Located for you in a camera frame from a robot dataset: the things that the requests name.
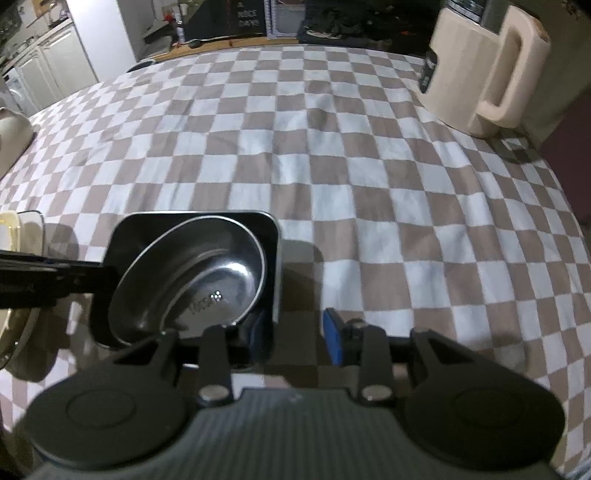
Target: white kitchen cabinet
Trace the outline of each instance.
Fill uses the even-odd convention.
[[[96,77],[74,25],[60,30],[44,42],[39,48],[47,60],[62,97],[67,97],[96,83]]]
[[[29,95],[39,108],[48,107],[63,98],[43,55],[41,55],[37,47],[34,47],[21,58],[15,68],[18,70]]]

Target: wooden countertop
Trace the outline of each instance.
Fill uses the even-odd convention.
[[[204,43],[199,48],[189,48],[188,44],[183,44],[180,47],[173,48],[171,51],[161,53],[152,57],[157,62],[176,59],[186,55],[194,55],[196,53],[203,53],[206,51],[225,50],[227,48],[241,48],[241,47],[259,47],[263,45],[286,45],[297,44],[296,38],[277,38],[270,40],[266,37],[251,37],[251,38],[230,38],[228,40],[217,40]]]

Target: checkered tablecloth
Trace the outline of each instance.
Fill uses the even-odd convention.
[[[580,228],[523,135],[474,139],[421,106],[420,67],[379,51],[285,46],[122,75],[32,118],[37,138],[0,181],[1,209],[40,210],[50,255],[86,260],[102,258],[132,212],[271,212],[285,239],[277,351],[245,381],[348,381],[323,349],[325,307],[390,335],[429,327],[558,396],[567,428],[554,464],[570,469],[591,449]],[[44,312],[23,364],[0,372],[7,430],[39,391],[100,356],[88,303]]]

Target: metal bowl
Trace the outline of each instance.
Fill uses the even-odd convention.
[[[192,218],[131,264],[111,299],[111,331],[134,343],[171,327],[185,339],[211,325],[237,325],[259,299],[266,273],[261,244],[241,223]]]

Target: metal screw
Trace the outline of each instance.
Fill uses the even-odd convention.
[[[222,401],[228,397],[230,391],[223,385],[205,385],[199,390],[199,396],[205,401]]]
[[[367,401],[386,400],[392,396],[392,389],[386,385],[369,385],[361,391],[361,396]]]
[[[351,325],[353,328],[357,328],[357,329],[365,328],[368,325],[366,322],[364,322],[361,319],[353,319],[353,320],[350,320],[347,323],[349,325]]]

